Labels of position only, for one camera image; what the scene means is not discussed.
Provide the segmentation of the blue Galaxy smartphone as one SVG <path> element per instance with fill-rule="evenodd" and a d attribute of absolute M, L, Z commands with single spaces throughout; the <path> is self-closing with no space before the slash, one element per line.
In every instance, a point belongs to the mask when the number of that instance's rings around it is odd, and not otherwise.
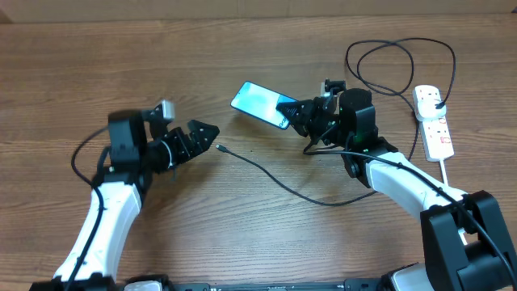
<path fill-rule="evenodd" d="M 279 129 L 287 129 L 288 119 L 276 109 L 278 103 L 296 102 L 256 83 L 246 81 L 233 97 L 230 106 Z"/>

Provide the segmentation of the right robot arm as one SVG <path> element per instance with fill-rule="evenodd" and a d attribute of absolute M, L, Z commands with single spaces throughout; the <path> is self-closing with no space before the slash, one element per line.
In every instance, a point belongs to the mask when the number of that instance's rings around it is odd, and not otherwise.
<path fill-rule="evenodd" d="M 379 136 L 370 91 L 349 89 L 304 101 L 282 98 L 276 108 L 300 135 L 336 145 L 350 177 L 419 220 L 423 263 L 383 276 L 380 290 L 516 286 L 516 253 L 498 202 L 488 192 L 468 194 L 434 179 Z"/>

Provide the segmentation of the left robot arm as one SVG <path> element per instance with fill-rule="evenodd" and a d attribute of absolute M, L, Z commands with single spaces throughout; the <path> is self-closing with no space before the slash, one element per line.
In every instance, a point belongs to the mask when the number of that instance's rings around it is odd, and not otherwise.
<path fill-rule="evenodd" d="M 153 175 L 175 170 L 206 152 L 220 130 L 191 120 L 189 133 L 168 129 L 171 116 L 162 108 L 123 110 L 108 117 L 110 144 L 98 160 L 91 203 L 78 238 L 48 281 L 33 290 L 120 290 L 116 275 L 133 222 L 139 215 Z"/>

